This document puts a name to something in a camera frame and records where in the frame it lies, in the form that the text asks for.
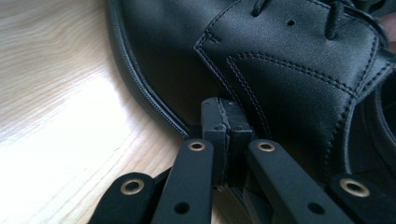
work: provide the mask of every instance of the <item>black leather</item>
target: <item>black leather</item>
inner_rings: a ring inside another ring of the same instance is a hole
[[[394,80],[395,55],[378,23],[346,7],[328,40],[324,3],[271,0],[258,17],[254,4],[109,1],[125,80],[184,137],[204,99],[227,97],[317,180],[377,171],[393,178],[396,95],[387,84],[383,97],[381,85]]]

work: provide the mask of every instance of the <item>wood grain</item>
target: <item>wood grain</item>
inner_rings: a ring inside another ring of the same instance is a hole
[[[126,90],[104,1],[0,1],[1,223],[86,223],[117,177],[159,174],[180,143]]]

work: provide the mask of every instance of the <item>metal grommet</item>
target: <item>metal grommet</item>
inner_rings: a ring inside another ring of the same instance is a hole
[[[125,195],[133,195],[142,191],[143,187],[145,187],[145,182],[141,179],[127,180],[121,186],[121,193]]]
[[[340,186],[344,191],[356,197],[365,198],[370,195],[370,190],[368,190],[362,183],[354,179],[343,178],[340,180]]]
[[[275,150],[274,145],[272,145],[271,143],[268,142],[260,142],[257,144],[257,148],[261,151],[265,151],[265,152],[272,152]]]
[[[201,151],[204,150],[205,144],[202,142],[191,142],[189,143],[189,149],[192,151]]]

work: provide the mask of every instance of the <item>stitching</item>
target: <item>stitching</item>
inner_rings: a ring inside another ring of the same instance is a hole
[[[367,82],[367,84],[366,84],[365,86],[363,86],[362,92],[367,91],[367,89],[368,89],[370,86],[372,86],[372,85],[375,83],[375,81],[376,81],[379,77],[381,77],[381,76],[384,74],[384,72],[385,72],[386,70],[388,70],[388,69],[390,68],[391,65],[392,65],[392,63],[386,63],[385,66],[382,67],[381,70],[380,70],[378,73],[376,73],[375,76],[374,76],[369,82]]]
[[[351,111],[351,108],[353,106],[353,98],[350,97],[347,105],[344,109],[344,111],[340,114],[341,118],[335,123],[334,129],[332,130],[332,138],[329,141],[329,147],[326,149],[325,155],[324,155],[324,162],[323,162],[323,171],[324,171],[324,178],[325,181],[327,182],[330,174],[330,155],[332,154],[332,150],[334,147],[334,141],[335,141],[335,136],[338,134],[340,131],[341,127],[344,126],[346,120],[347,120],[347,114],[349,111]]]
[[[228,57],[227,58],[227,64],[231,66],[231,68],[233,69],[233,73],[236,75],[236,77],[238,78],[238,81],[241,83],[242,87],[245,89],[245,91],[247,92],[251,103],[254,104],[254,108],[256,109],[257,114],[259,115],[259,118],[262,122],[262,127],[264,128],[264,132],[267,138],[271,139],[271,132],[270,132],[270,128],[268,125],[268,121],[267,118],[265,117],[264,113],[262,112],[262,107],[260,106],[256,95],[253,93],[253,91],[251,90],[250,86],[248,85],[247,81],[245,80],[244,76],[241,74],[241,72],[239,71],[239,69],[237,68],[236,64],[235,64],[235,59],[233,57]]]
[[[321,73],[315,69],[308,68],[308,67],[305,67],[305,66],[297,64],[297,63],[288,62],[283,59],[278,59],[278,58],[271,56],[269,54],[260,53],[260,52],[244,52],[244,53],[237,54],[236,57],[238,59],[258,58],[258,59],[261,59],[261,60],[264,60],[264,61],[267,61],[270,63],[275,63],[280,66],[287,67],[287,68],[295,70],[297,72],[314,77],[314,78],[321,80],[331,86],[334,86],[335,88],[347,93],[348,95],[351,95],[352,97],[356,97],[355,92],[350,87],[348,87],[345,83],[342,83],[341,81],[339,81],[337,79],[333,79],[331,76]]]
[[[242,0],[238,0],[238,1],[234,2],[232,5],[230,5],[227,9],[222,11],[212,22],[209,23],[206,30],[209,31],[215,25],[215,23],[218,22],[218,20],[224,16],[225,13],[227,13],[231,8],[233,8],[234,6],[238,5],[241,2],[242,2]]]
[[[210,69],[215,73],[216,77],[218,80],[223,84],[225,89],[227,90],[228,93],[233,97],[233,99],[242,107],[242,103],[239,100],[238,96],[236,93],[233,91],[230,83],[228,83],[227,79],[224,78],[224,75],[220,72],[220,70],[215,66],[215,64],[210,60],[210,58],[207,56],[205,50],[202,48],[202,45],[206,42],[206,36],[204,35],[202,39],[198,42],[197,46],[194,47],[195,50],[198,50],[198,53],[202,56],[202,58],[207,62],[209,65]]]
[[[205,32],[205,34],[207,36],[207,39],[212,41],[213,43],[220,43],[221,42],[220,38],[216,37],[215,35],[213,35],[209,31]]]
[[[355,93],[358,93],[358,91],[360,90],[361,83],[363,82],[364,79],[366,79],[366,77],[369,74],[368,71],[369,71],[369,68],[371,67],[371,65],[373,64],[374,52],[376,51],[376,47],[377,47],[376,43],[377,43],[377,37],[375,36],[375,38],[373,39],[373,43],[372,43],[372,47],[371,47],[371,51],[370,51],[370,59],[367,62],[366,66],[364,66],[364,71],[361,74],[361,78],[358,81],[358,85],[356,86]]]

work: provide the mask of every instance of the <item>black plastic bar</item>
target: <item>black plastic bar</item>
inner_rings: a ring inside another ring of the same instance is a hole
[[[183,143],[151,223],[210,223],[213,155],[203,139]]]
[[[251,142],[247,164],[274,209],[272,223],[353,223],[278,143]]]
[[[149,175],[123,175],[108,188],[89,223],[147,223],[154,192],[155,181]]]

